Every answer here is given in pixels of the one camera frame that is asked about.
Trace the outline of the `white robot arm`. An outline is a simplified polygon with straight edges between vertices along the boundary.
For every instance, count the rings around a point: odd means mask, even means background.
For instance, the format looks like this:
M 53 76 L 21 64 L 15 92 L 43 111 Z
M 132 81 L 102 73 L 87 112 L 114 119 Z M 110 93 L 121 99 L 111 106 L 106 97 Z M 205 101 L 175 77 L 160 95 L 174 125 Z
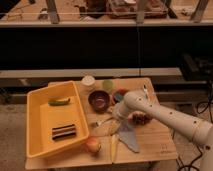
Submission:
M 200 171 L 213 171 L 212 123 L 151 102 L 141 90 L 127 92 L 123 100 L 115 105 L 112 115 L 117 120 L 124 120 L 135 111 L 144 112 L 202 147 L 204 152 Z

